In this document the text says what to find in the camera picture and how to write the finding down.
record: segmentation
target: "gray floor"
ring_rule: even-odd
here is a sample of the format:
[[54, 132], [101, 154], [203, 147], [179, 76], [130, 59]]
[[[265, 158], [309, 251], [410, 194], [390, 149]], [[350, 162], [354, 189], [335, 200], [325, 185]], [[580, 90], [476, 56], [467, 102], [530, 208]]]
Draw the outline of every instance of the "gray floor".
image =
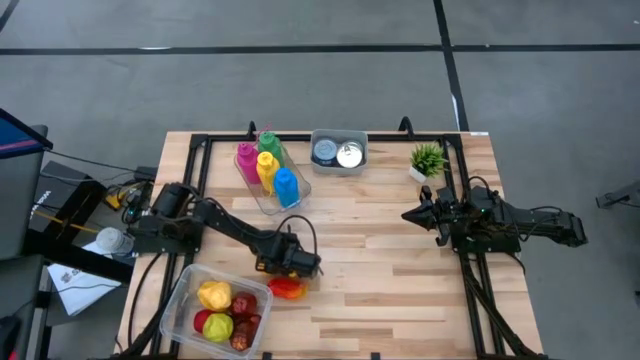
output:
[[[640, 43], [637, 0], [444, 3], [454, 44]], [[20, 0], [0, 33], [0, 48], [411, 42], [439, 43], [431, 1]], [[570, 209], [590, 238], [578, 249], [524, 246], [546, 352], [635, 358], [638, 210], [599, 210], [594, 197], [640, 178], [640, 52], [455, 58], [470, 128], [491, 133], [508, 199]], [[4, 56], [0, 101], [49, 125], [57, 150], [123, 166], [157, 163], [167, 130], [244, 130], [250, 120], [384, 130], [408, 115], [419, 130], [456, 129], [440, 53]], [[50, 355], [107, 356], [123, 301], [114, 292], [56, 327]]]

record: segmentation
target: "metal can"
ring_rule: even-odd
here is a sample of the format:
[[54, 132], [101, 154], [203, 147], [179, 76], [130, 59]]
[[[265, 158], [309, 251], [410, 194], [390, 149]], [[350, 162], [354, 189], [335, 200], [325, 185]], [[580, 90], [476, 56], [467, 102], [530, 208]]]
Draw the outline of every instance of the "metal can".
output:
[[322, 166], [332, 166], [338, 152], [338, 145], [329, 139], [321, 139], [313, 146], [313, 160]]
[[347, 141], [338, 148], [336, 158], [343, 168], [353, 169], [362, 162], [362, 145], [357, 141]]

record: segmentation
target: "green bottle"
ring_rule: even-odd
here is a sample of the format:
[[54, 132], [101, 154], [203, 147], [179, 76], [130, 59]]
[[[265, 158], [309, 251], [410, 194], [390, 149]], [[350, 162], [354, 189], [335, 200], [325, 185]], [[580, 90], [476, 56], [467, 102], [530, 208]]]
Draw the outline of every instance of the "green bottle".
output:
[[260, 143], [258, 144], [259, 152], [270, 152], [274, 158], [278, 160], [280, 167], [286, 167], [284, 156], [282, 154], [282, 145], [280, 139], [271, 131], [265, 131], [260, 134]]

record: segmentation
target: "wooden table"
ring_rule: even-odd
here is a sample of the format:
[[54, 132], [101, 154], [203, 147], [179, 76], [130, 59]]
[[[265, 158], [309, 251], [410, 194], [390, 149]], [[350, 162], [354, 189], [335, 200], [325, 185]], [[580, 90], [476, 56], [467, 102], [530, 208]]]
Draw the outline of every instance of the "wooden table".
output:
[[[164, 184], [182, 180], [191, 134], [167, 134], [154, 197]], [[502, 193], [489, 136], [461, 136], [469, 176], [484, 177], [492, 189]], [[275, 359], [369, 358], [371, 352], [380, 352], [383, 358], [475, 358], [457, 255], [450, 246], [436, 246], [435, 231], [427, 232], [400, 218], [402, 212], [419, 204], [419, 186], [408, 174], [415, 143], [369, 143], [368, 168], [354, 177], [315, 174], [309, 143], [287, 142], [286, 146], [312, 186], [309, 203], [299, 213], [318, 232], [325, 275], [310, 283], [310, 292], [302, 300], [275, 299], [260, 350], [272, 352]], [[204, 195], [215, 197], [244, 221], [275, 228], [282, 218], [259, 210], [233, 164], [236, 147], [237, 143], [214, 144]], [[453, 158], [452, 167], [461, 194]], [[198, 173], [196, 167], [193, 184]], [[430, 179], [428, 184], [435, 191], [445, 186], [444, 177]], [[303, 246], [311, 249], [308, 227], [297, 221], [291, 225]], [[125, 347], [133, 293], [151, 258], [136, 261], [118, 334]], [[488, 254], [487, 260], [498, 309], [527, 346], [542, 352], [522, 269], [503, 254]], [[254, 261], [247, 248], [213, 230], [205, 232], [195, 257], [196, 263], [266, 283], [269, 277], [253, 269]], [[156, 311], [165, 264], [163, 255], [143, 284], [133, 319], [134, 338]], [[491, 352], [483, 310], [481, 317], [486, 348]], [[161, 352], [168, 350], [168, 343], [163, 338]], [[209, 356], [181, 346], [180, 357]]]

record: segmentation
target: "potted plant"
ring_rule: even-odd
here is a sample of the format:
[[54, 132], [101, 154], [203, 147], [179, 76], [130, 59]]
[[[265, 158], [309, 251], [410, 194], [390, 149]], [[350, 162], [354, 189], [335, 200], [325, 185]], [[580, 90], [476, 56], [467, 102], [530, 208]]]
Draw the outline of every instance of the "potted plant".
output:
[[411, 153], [409, 175], [422, 184], [427, 181], [427, 178], [440, 174], [444, 169], [444, 163], [447, 162], [442, 157], [443, 154], [444, 149], [437, 144], [416, 146]]

